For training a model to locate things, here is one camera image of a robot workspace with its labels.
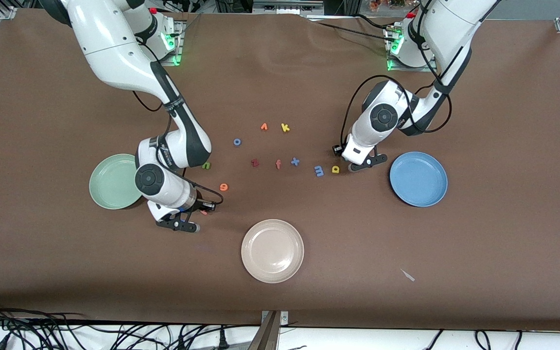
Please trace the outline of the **green round plate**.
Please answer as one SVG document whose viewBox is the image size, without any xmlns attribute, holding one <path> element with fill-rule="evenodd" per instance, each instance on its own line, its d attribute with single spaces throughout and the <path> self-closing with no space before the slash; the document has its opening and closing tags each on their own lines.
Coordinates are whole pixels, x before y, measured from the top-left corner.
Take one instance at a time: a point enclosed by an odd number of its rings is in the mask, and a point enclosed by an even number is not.
<svg viewBox="0 0 560 350">
<path fill-rule="evenodd" d="M 89 184 L 91 199 L 104 209 L 125 209 L 141 198 L 134 177 L 137 171 L 135 157 L 117 154 L 104 159 L 93 170 Z"/>
</svg>

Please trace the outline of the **beige round plate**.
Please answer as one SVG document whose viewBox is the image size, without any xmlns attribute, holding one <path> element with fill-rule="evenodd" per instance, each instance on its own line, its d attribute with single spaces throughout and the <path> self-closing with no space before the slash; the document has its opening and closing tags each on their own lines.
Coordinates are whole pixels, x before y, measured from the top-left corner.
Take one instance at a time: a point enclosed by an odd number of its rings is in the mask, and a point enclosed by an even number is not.
<svg viewBox="0 0 560 350">
<path fill-rule="evenodd" d="M 304 260 L 304 241 L 289 222 L 267 219 L 254 224 L 243 238 L 241 259 L 254 279 L 268 284 L 293 277 Z"/>
</svg>

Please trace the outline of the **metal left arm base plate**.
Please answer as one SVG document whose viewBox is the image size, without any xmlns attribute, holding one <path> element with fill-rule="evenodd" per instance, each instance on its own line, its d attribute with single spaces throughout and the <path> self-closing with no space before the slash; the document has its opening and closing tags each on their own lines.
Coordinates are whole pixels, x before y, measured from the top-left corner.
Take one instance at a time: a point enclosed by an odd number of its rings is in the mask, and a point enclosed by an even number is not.
<svg viewBox="0 0 560 350">
<path fill-rule="evenodd" d="M 386 43 L 387 69 L 427 72 L 437 69 L 431 50 L 424 44 L 422 50 L 399 24 L 388 25 L 383 29 Z"/>
</svg>

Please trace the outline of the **aluminium profile beam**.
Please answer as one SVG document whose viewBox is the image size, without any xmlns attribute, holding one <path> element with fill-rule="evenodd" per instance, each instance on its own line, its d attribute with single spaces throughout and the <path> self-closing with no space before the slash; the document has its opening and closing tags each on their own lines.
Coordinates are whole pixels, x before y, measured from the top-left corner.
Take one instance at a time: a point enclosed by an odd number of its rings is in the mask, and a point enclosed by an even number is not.
<svg viewBox="0 0 560 350">
<path fill-rule="evenodd" d="M 266 312 L 247 350 L 278 350 L 281 322 L 280 311 Z"/>
</svg>

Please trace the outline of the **small metal bracket plate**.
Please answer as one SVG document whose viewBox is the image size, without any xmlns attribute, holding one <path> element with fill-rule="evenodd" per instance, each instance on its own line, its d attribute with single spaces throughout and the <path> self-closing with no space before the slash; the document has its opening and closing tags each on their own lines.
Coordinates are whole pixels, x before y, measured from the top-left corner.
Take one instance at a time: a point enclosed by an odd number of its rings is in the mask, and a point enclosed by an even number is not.
<svg viewBox="0 0 560 350">
<path fill-rule="evenodd" d="M 266 319 L 267 315 L 270 313 L 270 311 L 264 310 L 262 311 L 262 323 L 264 322 L 264 320 Z M 287 326 L 289 324 L 289 312 L 288 311 L 278 311 L 279 315 L 280 315 L 280 325 L 281 326 Z"/>
</svg>

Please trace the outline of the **aluminium frame bar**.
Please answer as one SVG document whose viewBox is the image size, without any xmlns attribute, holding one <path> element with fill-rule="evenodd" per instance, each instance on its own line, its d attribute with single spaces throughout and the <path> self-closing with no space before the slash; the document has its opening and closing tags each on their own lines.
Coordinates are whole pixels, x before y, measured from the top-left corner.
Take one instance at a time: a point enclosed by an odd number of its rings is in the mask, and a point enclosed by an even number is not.
<svg viewBox="0 0 560 350">
<path fill-rule="evenodd" d="M 253 0 L 253 14 L 297 14 L 323 16 L 323 0 Z"/>
</svg>

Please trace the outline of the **blue round plate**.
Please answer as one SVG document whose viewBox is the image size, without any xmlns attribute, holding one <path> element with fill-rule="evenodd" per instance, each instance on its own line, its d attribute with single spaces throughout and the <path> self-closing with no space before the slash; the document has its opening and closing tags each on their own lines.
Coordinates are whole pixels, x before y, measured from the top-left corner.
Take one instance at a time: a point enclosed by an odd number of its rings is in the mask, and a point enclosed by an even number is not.
<svg viewBox="0 0 560 350">
<path fill-rule="evenodd" d="M 389 182 L 400 200 L 416 208 L 439 203 L 448 189 L 448 177 L 442 164 L 423 152 L 408 152 L 397 157 L 389 171 Z"/>
</svg>

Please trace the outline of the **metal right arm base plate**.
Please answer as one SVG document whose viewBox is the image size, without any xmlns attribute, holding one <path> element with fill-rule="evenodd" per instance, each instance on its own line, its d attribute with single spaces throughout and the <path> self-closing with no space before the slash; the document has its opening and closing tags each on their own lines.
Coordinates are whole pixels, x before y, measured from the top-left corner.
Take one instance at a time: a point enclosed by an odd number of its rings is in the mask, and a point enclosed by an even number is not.
<svg viewBox="0 0 560 350">
<path fill-rule="evenodd" d="M 179 66 L 184 49 L 186 21 L 165 18 L 161 26 L 161 38 L 165 49 L 165 56 L 161 62 L 163 66 Z"/>
</svg>

